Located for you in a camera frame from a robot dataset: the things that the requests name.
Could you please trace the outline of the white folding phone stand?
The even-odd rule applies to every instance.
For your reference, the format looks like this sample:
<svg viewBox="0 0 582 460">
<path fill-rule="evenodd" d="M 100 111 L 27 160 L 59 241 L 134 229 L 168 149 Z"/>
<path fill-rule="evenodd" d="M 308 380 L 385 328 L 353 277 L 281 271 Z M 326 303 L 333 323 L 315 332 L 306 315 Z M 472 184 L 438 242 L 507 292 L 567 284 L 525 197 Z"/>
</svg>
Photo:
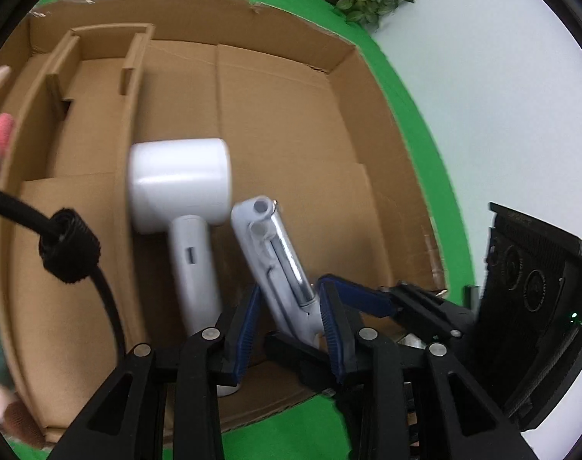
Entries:
<svg viewBox="0 0 582 460">
<path fill-rule="evenodd" d="M 265 195 L 238 202 L 231 225 L 278 331 L 317 348 L 323 334 L 319 296 L 287 234 L 278 203 Z"/>
</svg>

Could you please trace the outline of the green table cloth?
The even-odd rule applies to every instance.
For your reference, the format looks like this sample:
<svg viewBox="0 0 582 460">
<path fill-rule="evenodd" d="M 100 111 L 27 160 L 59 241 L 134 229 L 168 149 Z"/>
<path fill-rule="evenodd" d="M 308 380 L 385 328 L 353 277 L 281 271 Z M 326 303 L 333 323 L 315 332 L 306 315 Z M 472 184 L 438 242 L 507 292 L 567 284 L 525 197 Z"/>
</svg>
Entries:
<svg viewBox="0 0 582 460">
<path fill-rule="evenodd" d="M 278 200 L 301 262 L 360 284 L 448 288 L 472 280 L 459 209 L 425 121 L 378 45 L 319 0 L 60 0 L 28 13 L 0 49 L 18 119 L 69 30 L 151 24 L 132 143 L 221 137 L 234 194 Z M 184 328 L 166 234 L 131 227 L 145 341 Z"/>
</svg>

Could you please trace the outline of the black smartphone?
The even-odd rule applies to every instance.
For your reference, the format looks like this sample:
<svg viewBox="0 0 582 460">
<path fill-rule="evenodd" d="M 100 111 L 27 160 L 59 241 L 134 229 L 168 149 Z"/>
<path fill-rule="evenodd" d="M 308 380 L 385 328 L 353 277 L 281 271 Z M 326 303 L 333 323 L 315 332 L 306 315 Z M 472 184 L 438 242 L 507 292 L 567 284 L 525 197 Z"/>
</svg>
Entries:
<svg viewBox="0 0 582 460">
<path fill-rule="evenodd" d="M 480 293 L 478 286 L 464 287 L 464 302 L 468 309 L 475 309 L 480 302 Z"/>
</svg>

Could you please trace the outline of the large open cardboard tray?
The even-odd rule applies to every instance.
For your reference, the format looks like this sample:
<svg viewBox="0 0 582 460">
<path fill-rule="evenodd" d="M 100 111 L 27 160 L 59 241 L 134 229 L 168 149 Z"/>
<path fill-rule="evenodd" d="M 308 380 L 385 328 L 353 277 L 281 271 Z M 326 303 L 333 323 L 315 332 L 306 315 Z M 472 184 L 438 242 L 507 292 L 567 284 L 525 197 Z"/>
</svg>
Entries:
<svg viewBox="0 0 582 460">
<path fill-rule="evenodd" d="M 365 54 L 247 0 L 60 0 L 0 49 L 16 118 L 0 187 L 47 215 L 75 209 L 99 238 L 127 345 L 186 337 L 167 238 L 132 230 L 131 145 L 222 138 L 233 202 L 277 200 L 307 276 L 449 287 L 402 135 Z M 116 364 L 90 280 L 44 270 L 36 234 L 0 218 L 0 333 L 18 392 L 56 442 Z"/>
</svg>

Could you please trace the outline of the white hair dryer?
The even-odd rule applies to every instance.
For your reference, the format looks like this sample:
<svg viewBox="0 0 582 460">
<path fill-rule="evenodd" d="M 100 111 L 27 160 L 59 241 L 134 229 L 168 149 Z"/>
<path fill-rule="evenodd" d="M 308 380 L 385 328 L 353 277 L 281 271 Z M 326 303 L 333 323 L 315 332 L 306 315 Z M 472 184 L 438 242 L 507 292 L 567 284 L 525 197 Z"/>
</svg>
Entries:
<svg viewBox="0 0 582 460">
<path fill-rule="evenodd" d="M 141 235 L 167 234 L 182 321 L 190 335 L 222 312 L 210 228 L 231 213 L 232 167 L 220 138 L 140 142 L 128 159 L 129 208 Z"/>
</svg>

